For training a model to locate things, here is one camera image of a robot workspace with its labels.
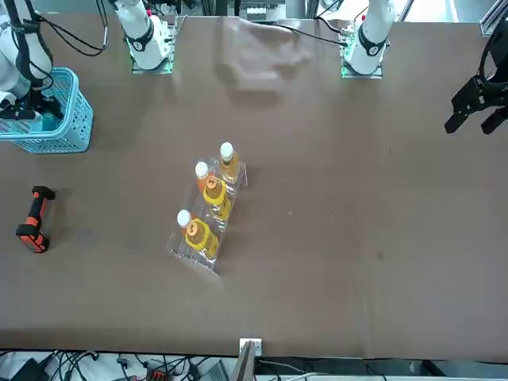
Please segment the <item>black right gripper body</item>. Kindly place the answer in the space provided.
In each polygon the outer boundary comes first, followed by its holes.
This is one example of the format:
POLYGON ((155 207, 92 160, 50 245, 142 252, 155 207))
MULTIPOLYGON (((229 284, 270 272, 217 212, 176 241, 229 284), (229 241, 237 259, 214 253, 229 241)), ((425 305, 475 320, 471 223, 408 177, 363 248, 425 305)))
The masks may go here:
POLYGON ((50 113, 58 119, 63 118, 61 105, 55 96, 44 95, 41 90, 29 92, 29 106, 39 114, 50 113))

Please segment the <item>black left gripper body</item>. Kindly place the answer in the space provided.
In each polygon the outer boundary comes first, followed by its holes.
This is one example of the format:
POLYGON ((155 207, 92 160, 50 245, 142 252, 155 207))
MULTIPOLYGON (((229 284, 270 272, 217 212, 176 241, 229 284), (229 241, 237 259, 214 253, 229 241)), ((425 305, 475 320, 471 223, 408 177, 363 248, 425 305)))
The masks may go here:
POLYGON ((478 102, 480 109, 493 106, 507 106, 507 86, 495 87, 480 77, 475 79, 478 90, 478 102))

